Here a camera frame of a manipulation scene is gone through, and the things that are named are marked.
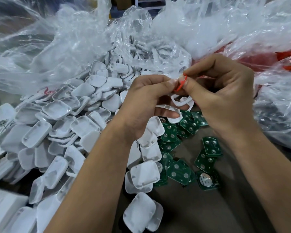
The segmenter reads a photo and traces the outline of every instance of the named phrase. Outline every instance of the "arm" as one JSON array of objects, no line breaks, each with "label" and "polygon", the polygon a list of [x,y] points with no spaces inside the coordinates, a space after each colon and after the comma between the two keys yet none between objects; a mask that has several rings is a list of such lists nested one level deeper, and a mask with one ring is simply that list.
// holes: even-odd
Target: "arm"
[{"label": "arm", "polygon": [[[291,162],[254,121],[253,71],[214,54],[184,73],[184,91],[233,151],[276,231],[291,233]],[[193,79],[201,75],[209,78]]]},{"label": "arm", "polygon": [[150,117],[179,117],[174,111],[156,107],[157,103],[174,106],[164,95],[177,83],[164,75],[134,80],[121,109],[97,140],[45,233],[112,231],[132,143],[143,135]]}]

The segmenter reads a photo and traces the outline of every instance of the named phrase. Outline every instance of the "forearm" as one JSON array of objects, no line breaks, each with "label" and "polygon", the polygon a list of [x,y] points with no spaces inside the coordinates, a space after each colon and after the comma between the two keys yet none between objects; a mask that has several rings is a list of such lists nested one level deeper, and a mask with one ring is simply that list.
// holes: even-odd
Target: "forearm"
[{"label": "forearm", "polygon": [[254,126],[227,143],[276,231],[291,233],[291,162]]},{"label": "forearm", "polygon": [[113,119],[45,232],[111,232],[132,142]]}]

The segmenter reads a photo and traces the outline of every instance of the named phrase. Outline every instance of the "plastic bag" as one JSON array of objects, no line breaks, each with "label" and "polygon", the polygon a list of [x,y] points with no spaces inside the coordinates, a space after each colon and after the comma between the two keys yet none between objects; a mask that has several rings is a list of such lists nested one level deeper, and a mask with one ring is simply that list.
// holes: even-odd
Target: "plastic bag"
[{"label": "plastic bag", "polygon": [[[153,28],[173,39],[197,60],[241,36],[291,19],[291,0],[266,2],[166,0],[166,7],[153,19]],[[245,39],[237,41],[246,44]]]},{"label": "plastic bag", "polygon": [[255,84],[263,85],[253,104],[254,117],[274,142],[291,148],[291,72],[282,69],[291,57],[260,73]]},{"label": "plastic bag", "polygon": [[98,7],[92,12],[76,11],[69,4],[62,5],[56,15],[44,17],[34,5],[13,1],[35,22],[10,35],[0,35],[0,90],[30,95],[45,87],[55,88],[89,70],[91,63],[111,48],[105,35],[110,0],[97,0]]},{"label": "plastic bag", "polygon": [[191,66],[191,56],[186,50],[152,30],[152,17],[145,9],[130,7],[109,26],[108,33],[123,62],[148,70],[149,74],[177,78]]}]

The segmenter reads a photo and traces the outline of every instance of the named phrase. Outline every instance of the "person's left arm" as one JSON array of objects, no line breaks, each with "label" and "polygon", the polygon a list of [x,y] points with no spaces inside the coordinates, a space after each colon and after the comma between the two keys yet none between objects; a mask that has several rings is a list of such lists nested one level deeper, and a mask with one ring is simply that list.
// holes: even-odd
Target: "person's left arm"
[{"label": "person's left arm", "polygon": [[112,231],[131,145],[143,135],[150,117],[179,117],[174,111],[156,107],[174,106],[166,95],[177,83],[177,79],[164,75],[145,75],[134,80],[119,112],[97,140],[45,233]]}]

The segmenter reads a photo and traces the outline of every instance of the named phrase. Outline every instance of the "person's right arm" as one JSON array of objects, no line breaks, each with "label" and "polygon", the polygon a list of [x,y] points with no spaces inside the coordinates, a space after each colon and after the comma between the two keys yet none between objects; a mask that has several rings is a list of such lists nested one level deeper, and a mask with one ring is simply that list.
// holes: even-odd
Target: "person's right arm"
[{"label": "person's right arm", "polygon": [[[291,162],[253,118],[253,71],[214,54],[184,74],[188,78],[183,90],[233,151],[276,231],[291,233]],[[209,78],[194,80],[202,75]]]}]

